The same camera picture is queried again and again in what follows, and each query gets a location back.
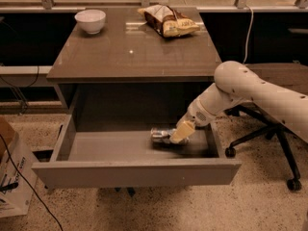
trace caster wheel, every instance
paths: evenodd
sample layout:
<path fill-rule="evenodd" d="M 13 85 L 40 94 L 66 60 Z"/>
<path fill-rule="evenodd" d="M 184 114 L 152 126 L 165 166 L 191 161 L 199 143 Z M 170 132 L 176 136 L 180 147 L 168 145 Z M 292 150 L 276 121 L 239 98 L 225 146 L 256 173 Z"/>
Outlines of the caster wheel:
<path fill-rule="evenodd" d="M 234 158 L 236 154 L 237 154 L 237 151 L 233 147 L 228 147 L 225 149 L 225 155 L 228 158 Z"/>
<path fill-rule="evenodd" d="M 301 183 L 297 179 L 291 179 L 287 181 L 288 189 L 291 191 L 301 190 Z"/>

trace drawer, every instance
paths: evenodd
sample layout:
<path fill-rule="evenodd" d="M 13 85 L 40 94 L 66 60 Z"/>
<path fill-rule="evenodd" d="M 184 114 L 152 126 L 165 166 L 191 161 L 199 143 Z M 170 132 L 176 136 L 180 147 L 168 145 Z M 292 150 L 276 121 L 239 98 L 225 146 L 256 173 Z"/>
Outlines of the drawer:
<path fill-rule="evenodd" d="M 230 184 L 241 161 L 228 159 L 215 123 L 186 145 L 150 139 L 173 128 L 204 83 L 80 84 L 48 163 L 33 170 L 49 189 Z"/>

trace snack bag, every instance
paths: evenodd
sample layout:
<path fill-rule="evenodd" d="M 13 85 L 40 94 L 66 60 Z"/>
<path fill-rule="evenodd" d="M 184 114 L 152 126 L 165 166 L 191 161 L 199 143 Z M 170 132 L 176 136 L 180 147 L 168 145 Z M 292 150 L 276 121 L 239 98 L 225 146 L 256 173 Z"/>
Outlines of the snack bag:
<path fill-rule="evenodd" d="M 194 21 L 169 6 L 154 5 L 138 9 L 138 13 L 165 38 L 181 37 L 200 30 Z"/>

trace white bowl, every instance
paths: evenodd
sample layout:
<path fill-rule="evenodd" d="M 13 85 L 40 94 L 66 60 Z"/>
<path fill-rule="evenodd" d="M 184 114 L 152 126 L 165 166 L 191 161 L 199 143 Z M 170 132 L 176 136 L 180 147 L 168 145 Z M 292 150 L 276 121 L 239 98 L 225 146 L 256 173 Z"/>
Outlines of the white bowl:
<path fill-rule="evenodd" d="M 84 31 L 94 35 L 104 27 L 106 14 L 99 10 L 85 10 L 76 13 L 75 19 Z"/>

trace speckled floor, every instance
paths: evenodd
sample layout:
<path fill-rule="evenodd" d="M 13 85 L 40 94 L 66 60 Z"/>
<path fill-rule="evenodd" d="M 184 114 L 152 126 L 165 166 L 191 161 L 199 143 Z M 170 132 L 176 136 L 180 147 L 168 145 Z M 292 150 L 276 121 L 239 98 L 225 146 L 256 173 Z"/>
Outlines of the speckled floor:
<path fill-rule="evenodd" d="M 51 148 L 63 114 L 4 115 L 32 150 Z M 217 119 L 224 147 L 261 126 L 247 115 Z M 48 193 L 40 180 L 36 190 L 72 230 L 301 230 L 308 210 L 308 145 L 287 135 L 301 171 L 302 190 L 290 192 L 291 171 L 276 137 L 237 146 L 243 161 L 231 185 L 140 188 L 131 197 L 122 189 L 68 189 Z M 60 230 L 33 196 L 28 215 L 0 218 L 0 230 Z"/>

